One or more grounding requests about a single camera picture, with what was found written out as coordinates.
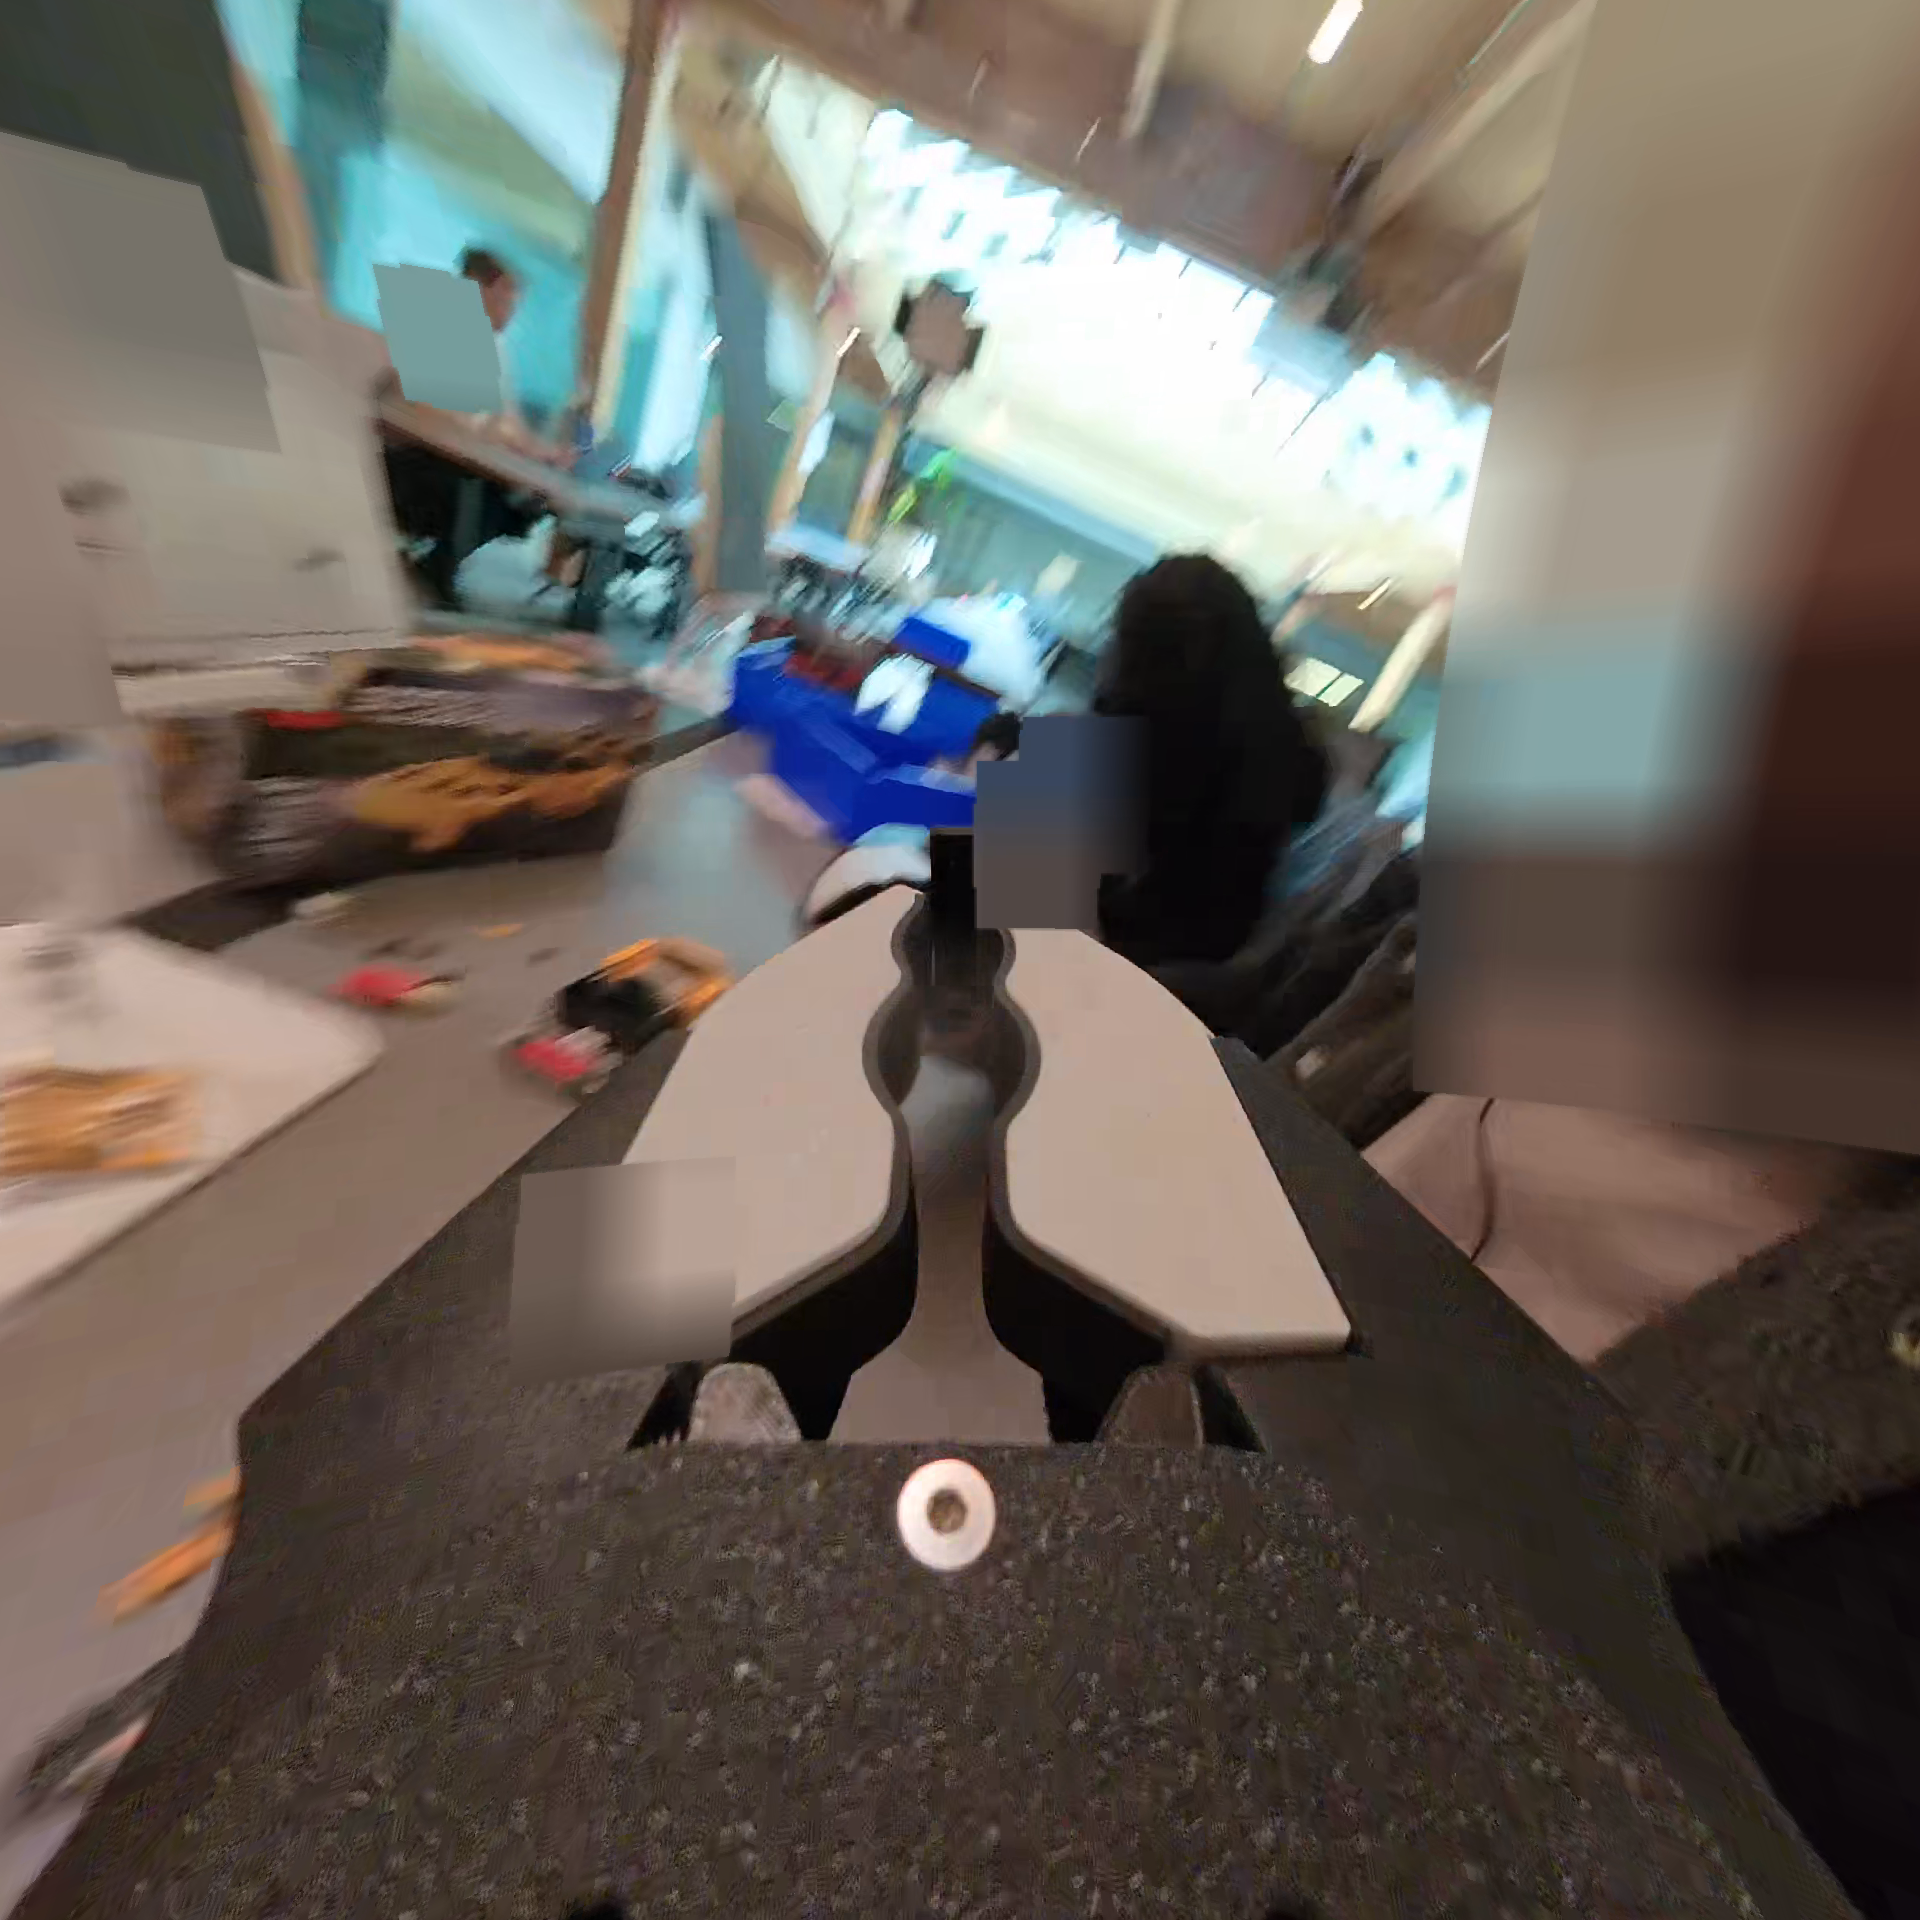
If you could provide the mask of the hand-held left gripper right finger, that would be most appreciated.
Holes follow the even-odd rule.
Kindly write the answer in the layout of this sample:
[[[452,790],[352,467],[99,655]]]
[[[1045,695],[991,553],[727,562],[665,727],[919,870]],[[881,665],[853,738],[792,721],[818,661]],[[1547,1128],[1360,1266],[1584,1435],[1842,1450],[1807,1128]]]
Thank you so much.
[[[1328,1361],[1354,1321],[1203,1021],[1090,936],[999,941],[980,1298],[1083,1446],[1139,1376]]]

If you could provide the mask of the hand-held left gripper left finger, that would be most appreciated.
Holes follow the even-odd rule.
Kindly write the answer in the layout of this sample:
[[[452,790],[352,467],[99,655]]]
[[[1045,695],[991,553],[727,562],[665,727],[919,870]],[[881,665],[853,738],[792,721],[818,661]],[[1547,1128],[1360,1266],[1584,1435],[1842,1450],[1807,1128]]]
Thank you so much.
[[[919,918],[888,887],[739,982],[621,1162],[621,1304],[650,1361],[761,1368],[807,1440],[919,1296]]]

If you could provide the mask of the orange and black lego car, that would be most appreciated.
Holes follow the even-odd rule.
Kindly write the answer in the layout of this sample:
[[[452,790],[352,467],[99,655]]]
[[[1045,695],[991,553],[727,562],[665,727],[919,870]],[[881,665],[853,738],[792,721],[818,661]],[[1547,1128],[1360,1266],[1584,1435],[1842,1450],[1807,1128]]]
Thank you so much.
[[[539,1021],[504,1047],[511,1067],[587,1097],[665,1037],[692,1030],[733,989],[730,960],[689,941],[613,952],[555,990]]]

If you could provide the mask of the lego set cardboard box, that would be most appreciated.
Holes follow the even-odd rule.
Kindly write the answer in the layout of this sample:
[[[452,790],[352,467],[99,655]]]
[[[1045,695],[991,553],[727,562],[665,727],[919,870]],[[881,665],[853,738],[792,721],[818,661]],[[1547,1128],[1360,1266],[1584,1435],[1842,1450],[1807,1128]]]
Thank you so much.
[[[658,721],[595,643],[452,633],[341,656],[297,705],[155,718],[147,742],[165,824],[216,874],[317,897],[610,854]]]

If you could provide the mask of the pile of loose lego pieces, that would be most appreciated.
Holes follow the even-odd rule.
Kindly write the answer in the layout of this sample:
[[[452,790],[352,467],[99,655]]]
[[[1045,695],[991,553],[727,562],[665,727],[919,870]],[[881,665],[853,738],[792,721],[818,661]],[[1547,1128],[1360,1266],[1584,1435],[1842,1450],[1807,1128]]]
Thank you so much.
[[[121,1625],[210,1576],[234,1547],[243,1486],[241,1469],[191,1486],[181,1501],[176,1536],[100,1589],[96,1619]]]

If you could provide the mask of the large blue plastic bin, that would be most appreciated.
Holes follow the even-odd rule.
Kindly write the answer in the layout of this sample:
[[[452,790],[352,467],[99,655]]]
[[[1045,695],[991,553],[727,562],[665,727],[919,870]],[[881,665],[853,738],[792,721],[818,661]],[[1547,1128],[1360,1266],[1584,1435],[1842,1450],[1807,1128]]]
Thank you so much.
[[[1042,686],[1024,616],[940,600],[877,633],[761,610],[733,658],[727,721],[842,849],[971,827],[976,766],[1018,745]]]

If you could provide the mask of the white book stand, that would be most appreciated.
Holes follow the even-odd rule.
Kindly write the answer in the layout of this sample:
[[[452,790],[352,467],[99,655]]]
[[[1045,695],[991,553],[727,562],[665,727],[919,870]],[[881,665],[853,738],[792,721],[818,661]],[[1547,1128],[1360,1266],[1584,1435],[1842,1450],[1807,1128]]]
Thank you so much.
[[[378,1062],[372,1022],[127,928],[15,923],[2,942],[5,1074],[64,1065],[186,1073],[199,1155],[132,1175],[5,1183],[2,1305],[15,1309],[205,1184]]]

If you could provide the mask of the background work table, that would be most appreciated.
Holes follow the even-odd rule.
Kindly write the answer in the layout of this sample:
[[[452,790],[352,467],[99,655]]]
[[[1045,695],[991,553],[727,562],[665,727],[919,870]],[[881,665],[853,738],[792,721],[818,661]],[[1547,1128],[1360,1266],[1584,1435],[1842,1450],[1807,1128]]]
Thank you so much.
[[[411,448],[457,474],[444,514],[447,539],[434,553],[409,560],[428,606],[455,614],[457,573],[482,547],[491,496],[504,496],[555,521],[562,539],[579,551],[580,573],[567,591],[565,624],[576,633],[602,629],[631,537],[643,521],[658,521],[658,506],[650,496],[621,481],[539,461],[461,417],[408,400],[399,392],[375,400],[372,422],[386,450]]]

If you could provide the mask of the orange sticker sheet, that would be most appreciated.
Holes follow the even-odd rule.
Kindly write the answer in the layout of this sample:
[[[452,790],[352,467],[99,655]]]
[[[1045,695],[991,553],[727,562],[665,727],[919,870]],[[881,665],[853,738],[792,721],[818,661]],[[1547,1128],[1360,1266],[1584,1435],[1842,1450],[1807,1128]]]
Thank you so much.
[[[199,1153],[199,1088],[186,1073],[42,1065],[5,1074],[5,1183],[155,1174]]]

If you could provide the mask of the white instruction booklet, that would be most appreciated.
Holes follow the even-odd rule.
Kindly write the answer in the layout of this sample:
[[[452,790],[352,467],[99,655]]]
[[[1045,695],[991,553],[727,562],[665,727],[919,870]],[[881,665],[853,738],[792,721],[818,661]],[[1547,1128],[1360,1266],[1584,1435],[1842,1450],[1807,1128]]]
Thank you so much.
[[[368,408],[309,295],[234,272],[256,362],[58,339],[5,286],[5,408],[119,670],[365,651],[403,627]]]

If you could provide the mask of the studio light panel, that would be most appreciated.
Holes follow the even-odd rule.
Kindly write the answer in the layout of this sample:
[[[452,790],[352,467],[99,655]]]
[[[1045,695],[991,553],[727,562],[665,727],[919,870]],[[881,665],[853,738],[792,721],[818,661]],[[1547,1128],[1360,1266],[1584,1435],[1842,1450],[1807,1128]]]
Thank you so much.
[[[973,371],[985,327],[971,319],[971,290],[952,280],[928,280],[903,290],[893,334],[912,371],[924,381],[955,381]]]

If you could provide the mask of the dark pants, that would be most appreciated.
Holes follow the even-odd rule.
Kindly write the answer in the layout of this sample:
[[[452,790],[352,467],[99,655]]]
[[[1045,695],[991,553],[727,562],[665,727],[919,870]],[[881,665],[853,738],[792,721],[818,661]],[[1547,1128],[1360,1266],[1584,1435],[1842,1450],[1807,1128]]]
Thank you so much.
[[[1855,1909],[1919,1917],[1919,1493],[1669,1576],[1672,1608],[1768,1785]]]

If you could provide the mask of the dark board with wooden frame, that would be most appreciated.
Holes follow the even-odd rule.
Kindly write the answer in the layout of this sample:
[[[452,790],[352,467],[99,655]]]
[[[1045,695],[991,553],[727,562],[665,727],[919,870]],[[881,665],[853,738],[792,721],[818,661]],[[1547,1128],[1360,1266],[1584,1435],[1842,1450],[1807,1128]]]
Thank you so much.
[[[2,131],[196,186],[234,267],[317,294],[295,161],[213,3],[5,3]]]

